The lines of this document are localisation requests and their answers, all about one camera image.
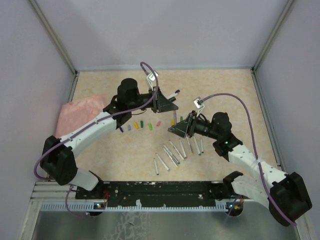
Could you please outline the grey purple pen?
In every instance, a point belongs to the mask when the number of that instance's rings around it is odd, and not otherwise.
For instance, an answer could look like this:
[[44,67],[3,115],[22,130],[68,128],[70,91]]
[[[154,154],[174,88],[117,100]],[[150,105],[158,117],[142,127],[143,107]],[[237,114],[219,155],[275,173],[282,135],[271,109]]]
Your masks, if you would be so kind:
[[177,123],[177,112],[173,111],[173,119],[174,119],[174,125]]

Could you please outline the pink capped marker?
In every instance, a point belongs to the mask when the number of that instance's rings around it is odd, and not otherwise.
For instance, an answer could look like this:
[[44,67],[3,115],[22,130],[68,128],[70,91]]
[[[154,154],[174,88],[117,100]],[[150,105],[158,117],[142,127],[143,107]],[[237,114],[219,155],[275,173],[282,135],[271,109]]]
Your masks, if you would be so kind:
[[187,154],[186,154],[186,151],[185,151],[185,148],[184,148],[184,145],[183,145],[183,142],[182,140],[179,138],[179,144],[180,144],[180,147],[181,147],[181,150],[182,150],[182,155],[183,155],[183,158],[186,160],[188,158]]

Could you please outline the light green marker cap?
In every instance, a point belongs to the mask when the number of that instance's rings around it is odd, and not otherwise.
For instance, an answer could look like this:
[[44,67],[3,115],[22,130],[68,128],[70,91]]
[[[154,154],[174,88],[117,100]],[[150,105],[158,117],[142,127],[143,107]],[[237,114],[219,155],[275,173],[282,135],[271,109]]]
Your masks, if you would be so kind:
[[150,131],[153,130],[153,126],[152,126],[152,124],[150,122],[148,123],[148,128],[149,128]]

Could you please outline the black capped white marker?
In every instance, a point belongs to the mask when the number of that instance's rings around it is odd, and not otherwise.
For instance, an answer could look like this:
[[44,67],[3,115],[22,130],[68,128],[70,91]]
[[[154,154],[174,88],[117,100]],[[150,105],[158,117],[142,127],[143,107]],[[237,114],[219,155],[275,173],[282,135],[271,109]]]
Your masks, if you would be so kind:
[[204,148],[204,141],[202,137],[200,137],[200,149],[201,149],[201,153],[203,154],[205,152],[205,148]]

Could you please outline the dark green capped marker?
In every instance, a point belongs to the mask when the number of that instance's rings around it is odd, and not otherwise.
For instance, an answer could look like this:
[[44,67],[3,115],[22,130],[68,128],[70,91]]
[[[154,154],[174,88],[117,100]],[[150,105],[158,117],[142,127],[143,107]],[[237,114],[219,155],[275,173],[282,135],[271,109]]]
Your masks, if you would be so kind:
[[196,147],[197,154],[198,154],[199,156],[201,156],[201,155],[202,155],[202,152],[201,152],[201,150],[200,150],[200,147],[199,147],[197,138],[196,138],[196,137],[193,137],[193,140],[194,140],[194,144],[195,144],[195,147]]

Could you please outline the light green capped marker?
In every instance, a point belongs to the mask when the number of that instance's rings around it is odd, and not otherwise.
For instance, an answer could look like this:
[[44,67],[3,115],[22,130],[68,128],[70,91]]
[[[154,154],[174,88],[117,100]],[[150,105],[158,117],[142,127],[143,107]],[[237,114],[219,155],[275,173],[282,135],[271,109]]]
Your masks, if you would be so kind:
[[178,148],[175,146],[175,144],[174,144],[171,140],[169,140],[169,143],[172,145],[172,147],[173,147],[174,150],[177,152],[177,154],[179,155],[179,157],[180,157],[183,161],[185,161],[185,158],[184,158],[183,155],[180,153],[180,151],[179,151]]

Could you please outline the grey blue capped marker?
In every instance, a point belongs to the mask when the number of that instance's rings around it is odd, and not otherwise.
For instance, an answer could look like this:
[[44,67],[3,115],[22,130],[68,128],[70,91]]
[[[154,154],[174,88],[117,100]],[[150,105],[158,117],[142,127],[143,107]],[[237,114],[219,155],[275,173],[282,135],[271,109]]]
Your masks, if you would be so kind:
[[170,172],[170,168],[168,167],[168,165],[165,163],[165,161],[161,158],[161,156],[158,153],[155,153],[155,155],[157,156],[157,158],[159,159],[159,161],[162,163],[162,165],[165,167],[165,169],[167,170],[167,172]]

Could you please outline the yellow capped white marker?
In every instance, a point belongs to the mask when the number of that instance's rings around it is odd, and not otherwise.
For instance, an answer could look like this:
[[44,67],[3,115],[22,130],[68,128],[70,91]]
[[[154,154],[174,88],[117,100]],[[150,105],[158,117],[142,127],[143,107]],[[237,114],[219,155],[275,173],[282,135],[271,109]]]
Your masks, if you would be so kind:
[[169,159],[172,161],[172,163],[174,164],[174,166],[176,168],[179,168],[178,164],[176,163],[176,161],[173,159],[173,157],[169,154],[169,152],[163,147],[163,150],[165,151],[165,153],[167,154],[167,156],[169,157]]

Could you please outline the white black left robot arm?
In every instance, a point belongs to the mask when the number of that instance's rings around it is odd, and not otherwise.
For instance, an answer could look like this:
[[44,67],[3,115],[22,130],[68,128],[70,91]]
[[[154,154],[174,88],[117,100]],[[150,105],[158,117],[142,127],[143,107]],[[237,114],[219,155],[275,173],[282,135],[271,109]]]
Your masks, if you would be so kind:
[[101,197],[104,192],[101,179],[89,170],[78,168],[76,157],[100,137],[124,125],[133,111],[146,109],[165,113],[178,110],[178,106],[158,86],[150,87],[148,93],[140,93],[135,79],[122,80],[110,104],[91,121],[59,138],[48,137],[36,166],[61,186],[74,185],[95,199]]

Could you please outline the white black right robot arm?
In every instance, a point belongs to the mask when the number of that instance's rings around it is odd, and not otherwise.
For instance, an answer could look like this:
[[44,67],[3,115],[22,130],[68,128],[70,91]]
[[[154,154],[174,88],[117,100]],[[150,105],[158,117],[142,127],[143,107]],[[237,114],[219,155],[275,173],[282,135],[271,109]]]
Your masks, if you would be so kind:
[[303,178],[296,172],[286,173],[255,156],[232,133],[226,112],[217,112],[204,120],[191,112],[186,119],[168,128],[181,138],[195,134],[214,139],[216,153],[249,173],[233,172],[224,178],[223,192],[229,198],[247,197],[269,210],[282,226],[289,226],[312,208]]

